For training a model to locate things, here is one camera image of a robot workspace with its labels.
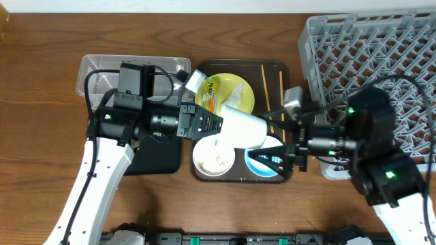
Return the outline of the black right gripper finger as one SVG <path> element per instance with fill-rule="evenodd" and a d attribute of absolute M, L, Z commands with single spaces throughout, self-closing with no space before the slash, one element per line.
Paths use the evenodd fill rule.
<path fill-rule="evenodd" d="M 283 108 L 262 114 L 261 118 L 266 121 L 267 125 L 285 131 L 295 131 L 299 128 L 299 125 L 295 120 L 287 117 L 287 113 Z"/>
<path fill-rule="evenodd" d="M 275 146 L 270 148 L 261 148 L 250 150 L 248 152 L 250 159 L 260 162 L 262 165 L 272 169 L 282 177 L 290 176 L 290 162 L 287 157 L 286 146 Z"/>

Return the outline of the blue plastic bowl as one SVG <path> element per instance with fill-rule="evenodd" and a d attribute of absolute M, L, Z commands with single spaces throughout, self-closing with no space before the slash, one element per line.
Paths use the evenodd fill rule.
<path fill-rule="evenodd" d="M 270 148 L 275 146 L 282 146 L 283 143 L 281 140 L 277 139 L 273 136 L 266 136 L 266 139 L 264 140 L 263 145 L 260 147 L 263 148 Z M 251 151 L 251 149 L 245 150 L 245 163 L 247 167 L 257 176 L 265 177 L 265 178 L 272 178 L 274 176 L 277 176 L 278 173 L 273 171 L 271 168 L 265 166 L 264 164 L 260 163 L 259 161 L 256 161 L 254 159 L 251 159 L 248 155 L 248 153 Z"/>

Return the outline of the green yellow snack wrapper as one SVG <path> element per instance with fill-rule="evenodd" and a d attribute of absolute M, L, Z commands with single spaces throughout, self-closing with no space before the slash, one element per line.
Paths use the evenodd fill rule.
<path fill-rule="evenodd" d="M 217 77 L 208 77 L 202 85 L 200 93 L 200 105 L 210 112 L 215 113 L 217 109 L 217 91 L 220 79 Z"/>

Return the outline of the white pink bowl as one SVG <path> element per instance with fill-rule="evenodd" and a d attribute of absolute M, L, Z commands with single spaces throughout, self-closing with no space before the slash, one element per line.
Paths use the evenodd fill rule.
<path fill-rule="evenodd" d="M 235 162 L 235 149 L 218 144 L 217 135 L 200 139 L 193 148 L 193 164 L 198 171 L 210 177 L 227 173 Z"/>

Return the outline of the white tissue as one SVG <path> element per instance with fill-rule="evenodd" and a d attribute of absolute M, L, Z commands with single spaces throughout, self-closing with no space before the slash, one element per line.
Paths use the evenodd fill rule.
<path fill-rule="evenodd" d="M 242 100 L 243 89 L 243 82 L 239 82 L 227 99 L 222 103 L 222 105 L 226 105 L 231 108 L 237 108 Z"/>

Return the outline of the white plastic cup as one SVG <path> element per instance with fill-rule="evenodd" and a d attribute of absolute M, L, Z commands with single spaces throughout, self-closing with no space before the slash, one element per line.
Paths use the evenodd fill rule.
<path fill-rule="evenodd" d="M 217 143 L 233 148 L 260 148 L 268 133 L 267 123 L 252 114 L 224 106 L 223 124 Z"/>

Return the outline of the pile of rice leftovers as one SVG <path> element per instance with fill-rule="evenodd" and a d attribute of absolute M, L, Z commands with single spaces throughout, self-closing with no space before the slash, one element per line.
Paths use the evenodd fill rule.
<path fill-rule="evenodd" d="M 220 174 L 229 168 L 230 162 L 220 156 L 205 155 L 199 160 L 199 165 L 209 174 Z"/>

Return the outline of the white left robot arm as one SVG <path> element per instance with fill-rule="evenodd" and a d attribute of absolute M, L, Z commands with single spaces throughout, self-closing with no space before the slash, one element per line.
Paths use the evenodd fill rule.
<path fill-rule="evenodd" d="M 98 244 L 115 191 L 135 157 L 132 142 L 151 136 L 199 140 L 221 130 L 223 119 L 194 103 L 178 107 L 100 106 L 91 112 L 78 176 L 47 244 Z"/>

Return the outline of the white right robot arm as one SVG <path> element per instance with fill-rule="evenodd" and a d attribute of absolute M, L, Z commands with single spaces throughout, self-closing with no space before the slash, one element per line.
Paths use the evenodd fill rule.
<path fill-rule="evenodd" d="M 348 159 L 356 190 L 389 231 L 395 244 L 434 244 L 435 213 L 414 160 L 393 144 L 395 111 L 388 94 L 367 88 L 348 100 L 344 126 L 290 125 L 287 146 L 250 150 L 250 159 L 284 178 L 305 167 L 308 156 Z"/>

